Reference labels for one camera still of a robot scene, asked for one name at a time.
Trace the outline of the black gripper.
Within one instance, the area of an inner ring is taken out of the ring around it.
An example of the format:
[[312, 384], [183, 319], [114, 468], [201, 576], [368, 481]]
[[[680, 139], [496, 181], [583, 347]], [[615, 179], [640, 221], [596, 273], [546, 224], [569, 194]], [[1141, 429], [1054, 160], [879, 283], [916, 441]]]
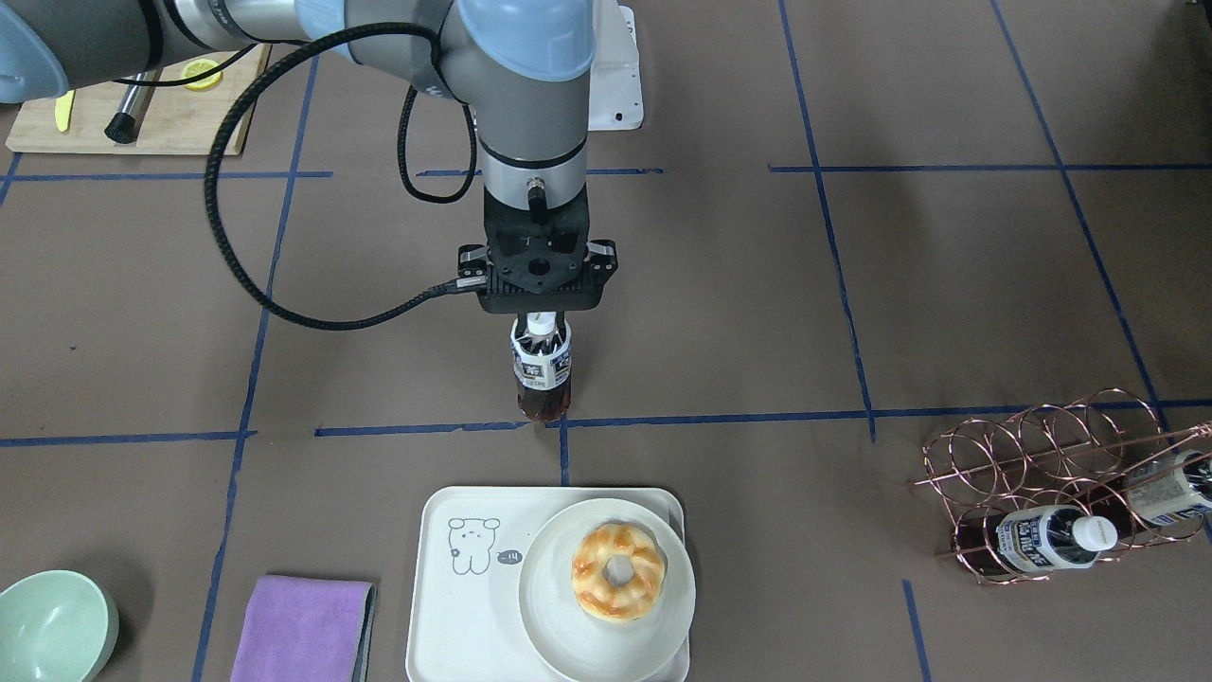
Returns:
[[[562, 285], [579, 274], [585, 259], [590, 230], [587, 187], [568, 204], [550, 208], [545, 220], [533, 220], [528, 210], [519, 210], [484, 191], [484, 228], [490, 260], [502, 277], [514, 285]], [[558, 314], [555, 355], [571, 353], [572, 329], [566, 314]], [[527, 350], [527, 314], [511, 323], [511, 354]]]

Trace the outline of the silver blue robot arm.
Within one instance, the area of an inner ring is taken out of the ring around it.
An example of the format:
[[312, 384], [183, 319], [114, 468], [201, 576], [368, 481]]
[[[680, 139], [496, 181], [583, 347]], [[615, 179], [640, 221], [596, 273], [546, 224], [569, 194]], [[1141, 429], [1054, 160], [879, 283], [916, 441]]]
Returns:
[[[52, 99], [161, 65], [261, 44], [292, 50], [238, 94], [208, 148], [204, 207], [238, 283], [269, 314], [311, 329], [366, 329], [421, 303], [473, 291], [488, 314], [587, 311], [614, 274], [614, 243], [593, 241], [587, 134], [591, 1], [5, 1], [2, 101]], [[463, 247], [461, 276], [400, 306], [333, 322], [296, 314], [261, 290], [225, 236], [223, 151], [238, 122], [296, 65], [328, 51], [408, 84], [398, 167], [416, 96], [458, 102], [482, 170], [488, 241]]]

